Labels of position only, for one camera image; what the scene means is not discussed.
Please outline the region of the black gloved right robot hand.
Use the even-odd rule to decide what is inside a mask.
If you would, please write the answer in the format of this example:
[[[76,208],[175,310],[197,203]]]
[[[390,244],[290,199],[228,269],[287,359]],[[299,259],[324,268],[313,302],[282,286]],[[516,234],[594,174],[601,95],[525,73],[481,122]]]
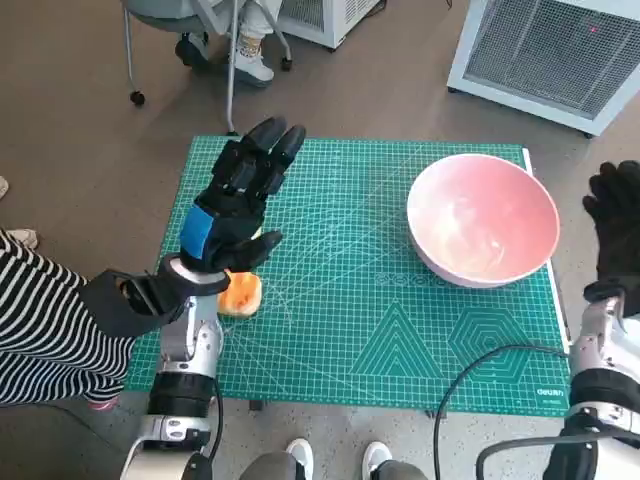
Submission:
[[[598,281],[639,276],[639,163],[604,162],[589,179],[583,207],[594,222]]]

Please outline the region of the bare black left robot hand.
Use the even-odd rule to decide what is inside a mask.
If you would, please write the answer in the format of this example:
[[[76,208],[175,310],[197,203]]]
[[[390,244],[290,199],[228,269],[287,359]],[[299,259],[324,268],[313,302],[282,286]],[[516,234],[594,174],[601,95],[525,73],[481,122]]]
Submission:
[[[268,258],[282,234],[256,232],[268,197],[279,191],[305,138],[304,126],[288,127],[278,116],[226,142],[209,185],[194,199],[180,232],[180,259],[187,268],[247,272]]]

